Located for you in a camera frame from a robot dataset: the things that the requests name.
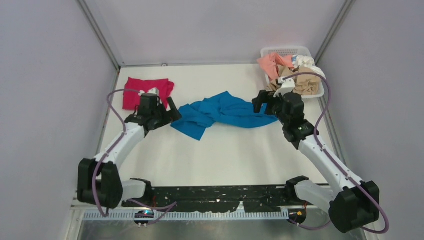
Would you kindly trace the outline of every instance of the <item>cable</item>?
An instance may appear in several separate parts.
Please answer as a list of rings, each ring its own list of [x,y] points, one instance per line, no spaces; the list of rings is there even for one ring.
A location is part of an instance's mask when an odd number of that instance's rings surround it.
[[[308,207],[308,202],[305,201],[304,205],[303,205],[303,209],[305,211],[305,214],[307,214],[306,212],[306,208]],[[299,223],[296,222],[296,220],[298,219],[298,216],[296,216],[294,218],[294,220],[289,219],[288,221],[294,225],[297,225],[298,227],[302,228],[302,229],[306,229],[306,230],[311,230],[311,231],[316,231],[316,230],[321,230],[324,229],[326,227],[329,226],[329,224],[331,223],[331,220],[329,220],[326,224],[322,225],[322,226],[318,226],[318,227],[311,227],[311,226],[305,226],[305,225],[301,225]]]
[[[100,212],[100,214],[103,217],[107,217],[109,215],[109,208],[106,209],[106,213],[105,213],[102,209],[102,206],[100,205],[100,200],[99,200],[99,196],[97,194],[97,187],[96,187],[96,176],[97,176],[99,169],[100,169],[100,166],[102,165],[105,158],[118,145],[118,143],[122,140],[122,138],[124,138],[125,134],[127,133],[127,127],[125,126],[124,119],[119,115],[119,113],[114,108],[114,106],[112,106],[112,102],[111,102],[111,96],[112,95],[114,95],[115,93],[124,92],[124,91],[135,92],[135,93],[139,92],[139,91],[134,90],[134,89],[118,89],[118,90],[112,91],[111,93],[109,93],[107,95],[107,98],[106,98],[107,104],[109,105],[112,112],[118,117],[119,121],[122,124],[123,130],[122,130],[121,135],[118,137],[118,139],[110,146],[110,148],[108,150],[106,150],[106,152],[103,154],[103,156],[98,161],[97,165],[94,168],[93,177],[92,177],[92,180],[91,180],[91,188],[92,188],[92,191],[93,191],[93,198],[94,198],[94,201],[95,201],[95,204],[97,206],[98,211]],[[138,202],[138,201],[133,200],[133,199],[129,199],[128,201],[133,202],[135,204],[138,204],[142,207],[146,207],[146,208],[150,208],[150,209],[154,209],[154,210],[167,210],[161,217],[159,217],[155,221],[149,223],[148,225],[152,225],[152,224],[157,223],[159,219],[163,218],[164,215],[166,215],[175,205],[177,205],[177,202],[174,202],[173,204],[165,206],[165,207],[150,207],[150,206],[144,205],[143,203]]]
[[[316,143],[318,144],[318,146],[320,148],[323,148],[324,145],[318,139],[318,125],[320,124],[320,122],[323,119],[323,117],[326,114],[326,112],[329,110],[329,105],[330,105],[331,97],[332,97],[331,88],[330,88],[330,85],[327,82],[327,80],[323,76],[321,76],[320,74],[315,73],[315,72],[298,72],[298,73],[295,73],[293,75],[284,77],[282,80],[285,81],[287,79],[290,79],[290,78],[293,78],[293,77],[296,77],[296,76],[299,76],[299,75],[313,75],[313,76],[317,76],[327,86],[327,90],[328,90],[328,101],[327,101],[327,103],[326,103],[326,105],[324,107],[324,110],[322,110],[321,115],[319,116],[318,120],[316,121],[315,129],[313,130],[313,136],[314,136],[314,138],[316,140]],[[382,209],[382,207],[379,205],[379,203],[367,191],[365,191],[365,189],[362,188],[359,183],[357,183],[353,178],[351,178],[349,176],[349,174],[343,169],[343,167],[341,165],[339,165],[337,163],[337,161],[331,156],[331,154],[325,148],[323,149],[323,152],[325,153],[325,155],[327,155],[327,157],[330,159],[330,161],[340,170],[340,172],[342,172],[344,174],[344,176],[346,176],[347,179],[349,181],[351,181],[372,202],[372,204],[374,204],[374,206],[378,209],[378,211],[381,213],[381,216],[384,219],[385,227],[384,227],[383,230],[376,231],[376,230],[372,230],[372,229],[369,229],[369,228],[366,228],[366,227],[361,227],[361,228],[363,230],[365,230],[367,232],[370,232],[370,233],[373,233],[373,234],[385,234],[385,233],[387,233],[389,231],[389,227],[390,227],[389,218],[387,217],[386,213],[384,212],[384,210]],[[325,225],[321,226],[321,227],[308,227],[308,226],[303,226],[303,225],[298,225],[298,226],[301,227],[301,228],[304,228],[304,229],[308,229],[308,230],[320,230],[320,229],[323,229],[326,226],[328,226],[329,223],[330,223],[330,221],[328,223],[326,223]]]
[[[306,208],[307,208],[307,207],[308,207],[308,202],[307,202],[307,201],[305,201],[305,203],[303,204],[303,210],[305,211],[305,215],[307,215],[307,214],[308,214],[308,212],[306,211]],[[294,218],[294,220],[293,220],[293,221],[295,221],[295,222],[296,222],[296,220],[298,219],[299,214],[300,214],[300,215],[302,215],[302,212],[301,212],[301,211],[298,211],[298,212],[296,213],[296,217]]]
[[[166,209],[166,211],[160,216],[160,217],[158,217],[156,220],[153,220],[153,221],[150,221],[149,223],[147,223],[145,226],[147,227],[147,226],[150,226],[150,225],[153,225],[153,224],[155,224],[155,223],[157,223],[157,222],[159,222],[159,220],[161,220],[163,217],[165,217],[165,215],[167,214],[167,213],[169,213],[170,211],[171,211],[171,209],[173,209],[174,207],[175,207],[175,205],[177,205],[177,202],[174,202],[174,203],[172,203],[171,205],[169,205],[169,207]]]
[[[148,209],[151,209],[151,210],[167,210],[167,209],[169,209],[169,208],[173,208],[173,207],[177,204],[177,202],[175,201],[174,203],[172,203],[172,204],[170,204],[170,205],[168,205],[168,206],[162,206],[162,207],[151,207],[151,206],[147,206],[147,205],[145,205],[145,204],[143,204],[143,203],[141,203],[141,202],[139,202],[139,201],[137,201],[137,200],[134,200],[134,199],[128,199],[127,201],[128,201],[128,202],[135,203],[135,204],[138,204],[138,205],[140,205],[140,206],[142,206],[142,207],[145,207],[145,208],[148,208]]]

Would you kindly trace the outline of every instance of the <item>laundry basket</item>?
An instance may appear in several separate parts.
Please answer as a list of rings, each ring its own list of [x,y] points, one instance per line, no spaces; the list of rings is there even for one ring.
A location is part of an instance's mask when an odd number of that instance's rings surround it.
[[[287,55],[302,55],[307,57],[312,57],[311,52],[309,49],[307,49],[304,46],[280,46],[280,47],[265,47],[260,51],[260,56],[263,57],[270,53],[277,53],[280,56],[284,57]],[[265,80],[266,84],[270,83],[270,79],[268,78],[268,75],[265,73]],[[323,82],[319,84],[319,90],[316,95],[302,95],[303,99],[314,99],[314,98],[320,98],[324,96],[324,86]]]

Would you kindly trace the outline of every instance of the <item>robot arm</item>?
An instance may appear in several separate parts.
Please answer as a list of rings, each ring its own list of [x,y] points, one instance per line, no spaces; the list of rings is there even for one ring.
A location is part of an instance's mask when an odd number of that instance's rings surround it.
[[[125,135],[119,143],[116,144],[122,132],[104,151],[97,154],[93,159],[85,158],[79,163],[77,196],[80,202],[96,204],[92,189],[94,169],[100,159],[107,153],[107,150],[115,144],[112,152],[106,154],[98,172],[98,175],[101,174],[101,180],[96,181],[96,192],[100,205],[114,209],[122,201],[143,197],[147,188],[151,188],[150,182],[143,179],[132,178],[121,182],[119,169],[134,147],[150,131],[181,118],[181,114],[175,107],[172,98],[169,97],[167,100],[171,108],[170,111],[165,109],[157,94],[142,94],[137,111],[125,119]]]
[[[318,131],[317,138],[322,147],[317,143],[314,136],[315,127],[305,119],[302,97],[291,92],[291,87],[283,82],[283,94],[261,90],[257,98],[252,100],[254,112],[258,113],[262,104],[267,104],[265,113],[278,118],[283,125],[284,137],[315,165],[330,188],[323,188],[309,178],[299,176],[286,182],[286,197],[288,200],[307,201],[328,213],[334,226],[342,233],[377,221],[378,209],[326,155],[326,144]],[[332,151],[328,148],[325,150],[341,169],[348,173],[349,178],[360,183],[377,202],[380,201],[380,190],[374,182],[364,182]]]

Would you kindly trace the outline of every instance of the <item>gray wall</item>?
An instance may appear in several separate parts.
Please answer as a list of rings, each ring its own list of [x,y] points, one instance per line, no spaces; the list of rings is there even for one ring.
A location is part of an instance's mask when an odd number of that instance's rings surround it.
[[[264,47],[314,56],[344,0],[86,0],[120,64],[253,63]]]
[[[0,239],[56,240],[115,69],[76,1],[0,5]]]
[[[348,163],[380,187],[389,240],[424,235],[423,11],[422,0],[357,1],[318,64]]]

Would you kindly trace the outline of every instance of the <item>beige cloth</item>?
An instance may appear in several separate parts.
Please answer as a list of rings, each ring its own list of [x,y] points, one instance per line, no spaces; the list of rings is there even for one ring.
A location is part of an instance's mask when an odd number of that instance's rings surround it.
[[[292,70],[290,70],[290,68],[288,68],[287,66],[278,65],[278,75],[280,77],[287,77],[293,74],[294,73],[292,72]],[[268,92],[272,92],[272,91],[277,91],[277,89],[279,88],[280,86],[277,85],[277,79],[274,79],[269,82],[268,86],[266,86],[265,89]]]
[[[314,73],[310,68],[301,66],[298,73]],[[293,93],[300,95],[316,95],[320,89],[321,78],[314,75],[299,75]]]

